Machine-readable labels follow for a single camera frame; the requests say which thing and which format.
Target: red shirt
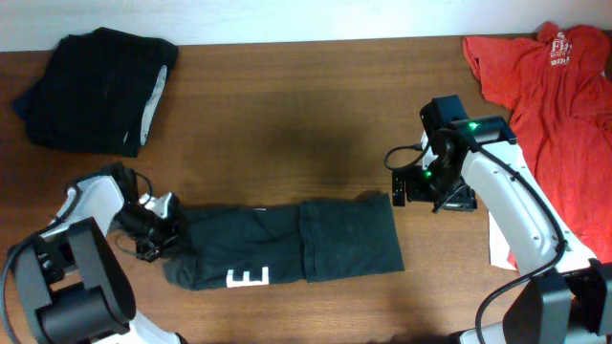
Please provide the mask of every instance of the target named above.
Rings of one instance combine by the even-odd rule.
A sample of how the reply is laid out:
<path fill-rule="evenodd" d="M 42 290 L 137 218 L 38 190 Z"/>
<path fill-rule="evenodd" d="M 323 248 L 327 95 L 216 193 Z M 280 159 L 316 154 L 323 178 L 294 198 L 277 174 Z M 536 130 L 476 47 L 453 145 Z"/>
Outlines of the red shirt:
<path fill-rule="evenodd" d="M 551 203 L 580 240 L 612 261 L 610 40 L 546 23 L 537 40 L 469 37 L 463 43 L 486 100 L 514 111 L 510 125 Z"/>

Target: crumpled black clothing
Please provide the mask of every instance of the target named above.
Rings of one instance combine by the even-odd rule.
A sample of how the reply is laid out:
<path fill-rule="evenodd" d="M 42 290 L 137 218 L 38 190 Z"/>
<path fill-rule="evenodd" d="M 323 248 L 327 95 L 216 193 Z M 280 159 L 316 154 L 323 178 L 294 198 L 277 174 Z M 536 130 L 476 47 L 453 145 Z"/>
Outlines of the crumpled black clothing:
<path fill-rule="evenodd" d="M 43 77 L 14 104 L 32 143 L 136 157 L 142 114 L 178 48 L 106 28 L 63 38 Z"/>
<path fill-rule="evenodd" d="M 388 195 L 362 202 L 311 201 L 274 208 L 187 208 L 191 251 L 164 263 L 187 290 L 225 288 L 229 271 L 270 284 L 404 270 Z"/>

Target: dark gray garment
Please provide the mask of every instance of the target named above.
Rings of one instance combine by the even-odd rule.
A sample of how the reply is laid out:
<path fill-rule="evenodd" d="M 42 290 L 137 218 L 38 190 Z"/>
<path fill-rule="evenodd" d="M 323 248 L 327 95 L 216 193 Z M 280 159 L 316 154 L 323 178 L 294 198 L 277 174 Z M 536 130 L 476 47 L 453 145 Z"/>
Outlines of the dark gray garment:
<path fill-rule="evenodd" d="M 228 271 L 270 284 L 323 282 L 403 271 L 388 195 L 361 202 L 311 201 L 266 209 L 188 208 L 191 252 L 164 264 L 188 290 L 225 288 Z"/>

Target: white print on fabric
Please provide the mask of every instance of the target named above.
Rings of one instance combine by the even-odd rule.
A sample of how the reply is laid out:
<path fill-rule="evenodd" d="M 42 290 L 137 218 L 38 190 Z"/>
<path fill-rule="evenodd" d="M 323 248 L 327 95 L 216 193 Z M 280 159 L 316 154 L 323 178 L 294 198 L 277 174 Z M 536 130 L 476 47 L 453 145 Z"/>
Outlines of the white print on fabric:
<path fill-rule="evenodd" d="M 250 271 L 244 271 L 242 273 L 242 281 L 234 281 L 233 269 L 229 269 L 226 283 L 228 284 L 228 288 L 267 286 L 270 284 L 270 270 L 268 267 L 261 268 L 261 281 L 252 281 Z"/>
<path fill-rule="evenodd" d="M 572 45 L 565 38 L 563 32 L 557 33 L 557 38 L 553 41 L 553 49 L 551 50 L 551 65 L 560 66 L 570 62 L 570 52 Z"/>

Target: white logo on red cloth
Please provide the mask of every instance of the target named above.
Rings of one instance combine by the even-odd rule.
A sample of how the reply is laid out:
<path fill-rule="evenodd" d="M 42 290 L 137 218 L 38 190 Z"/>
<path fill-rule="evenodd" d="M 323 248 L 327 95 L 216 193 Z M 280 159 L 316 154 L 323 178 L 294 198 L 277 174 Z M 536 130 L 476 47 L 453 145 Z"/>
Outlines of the white logo on red cloth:
<path fill-rule="evenodd" d="M 553 40 L 553 49 L 551 50 L 551 65 L 560 66 L 570 62 L 570 52 L 572 45 L 565 38 L 563 32 L 557 33 L 557 38 Z"/>

